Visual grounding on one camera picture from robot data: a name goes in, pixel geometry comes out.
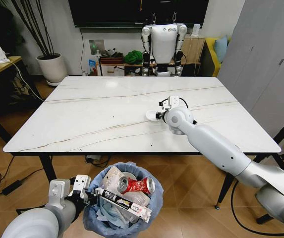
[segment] cabinet door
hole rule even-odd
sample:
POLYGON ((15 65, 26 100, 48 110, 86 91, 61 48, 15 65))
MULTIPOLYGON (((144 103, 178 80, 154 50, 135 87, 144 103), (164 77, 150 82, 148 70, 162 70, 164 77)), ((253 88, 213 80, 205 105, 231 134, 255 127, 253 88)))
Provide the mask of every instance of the cabinet door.
MULTIPOLYGON (((119 68, 114 68, 115 65, 103 65, 102 74, 103 76, 124 76, 124 70, 119 68)), ((100 68, 97 68, 98 75, 101 76, 100 68)))

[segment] trash can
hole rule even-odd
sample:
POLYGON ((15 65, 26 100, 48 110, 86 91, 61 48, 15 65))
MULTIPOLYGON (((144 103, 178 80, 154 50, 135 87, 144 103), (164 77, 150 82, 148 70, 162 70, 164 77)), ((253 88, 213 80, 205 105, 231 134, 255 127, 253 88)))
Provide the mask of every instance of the trash can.
POLYGON ((163 188, 158 180, 146 169, 142 167, 136 166, 133 162, 128 163, 116 163, 114 165, 110 165, 101 171, 92 181, 89 187, 89 192, 93 189, 100 187, 100 184, 110 170, 112 166, 116 166, 121 172, 129 172, 136 176, 138 180, 141 180, 145 177, 151 177, 155 182, 155 191, 150 195, 150 202, 147 205, 149 209, 152 210, 151 217, 148 223, 139 219, 137 223, 132 224, 127 229, 122 229, 116 226, 110 226, 110 224, 99 221, 97 219, 97 211, 99 207, 97 205, 88 206, 84 209, 83 215, 83 225, 85 229, 89 231, 94 231, 95 233, 102 235, 106 238, 135 238, 137 237, 140 231, 146 230, 152 221, 159 214, 162 206, 163 206, 163 188))

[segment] tv screen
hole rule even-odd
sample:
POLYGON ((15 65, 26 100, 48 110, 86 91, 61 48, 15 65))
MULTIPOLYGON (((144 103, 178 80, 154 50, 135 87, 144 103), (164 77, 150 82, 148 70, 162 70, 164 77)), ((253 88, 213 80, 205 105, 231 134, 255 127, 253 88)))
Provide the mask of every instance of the tv screen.
POLYGON ((187 26, 205 19, 209 0, 69 0, 75 27, 142 28, 157 18, 172 19, 187 26))

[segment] blue cushion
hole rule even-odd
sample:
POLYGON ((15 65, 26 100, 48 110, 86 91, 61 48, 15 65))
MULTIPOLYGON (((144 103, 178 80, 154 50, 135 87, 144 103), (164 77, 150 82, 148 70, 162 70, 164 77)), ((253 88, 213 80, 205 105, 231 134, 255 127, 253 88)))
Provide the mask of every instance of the blue cushion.
POLYGON ((223 36, 222 38, 217 39, 214 45, 214 49, 217 54, 219 63, 222 63, 227 52, 227 36, 223 36))

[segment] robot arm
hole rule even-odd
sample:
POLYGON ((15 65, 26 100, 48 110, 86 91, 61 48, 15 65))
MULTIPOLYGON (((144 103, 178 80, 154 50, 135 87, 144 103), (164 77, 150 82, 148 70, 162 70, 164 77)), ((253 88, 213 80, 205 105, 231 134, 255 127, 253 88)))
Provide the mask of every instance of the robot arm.
POLYGON ((174 107, 163 115, 173 133, 186 134, 189 143, 219 169, 246 185, 260 187, 256 193, 257 200, 272 217, 284 223, 283 170, 251 161, 237 146, 211 127, 193 124, 193 115, 188 108, 174 107))
POLYGON ((77 175, 71 193, 70 180, 52 180, 45 207, 31 209, 16 217, 8 225, 2 238, 62 237, 63 232, 89 202, 85 190, 88 189, 90 180, 87 175, 77 175))
POLYGON ((175 54, 173 56, 173 60, 175 62, 175 74, 181 76, 181 70, 182 70, 181 58, 183 56, 181 47, 187 33, 187 27, 185 24, 177 23, 177 28, 178 28, 178 37, 176 41, 176 49, 175 49, 175 54))
POLYGON ((147 25, 142 28, 141 37, 143 41, 143 67, 142 76, 148 76, 150 67, 150 56, 151 56, 151 29, 152 25, 147 25))

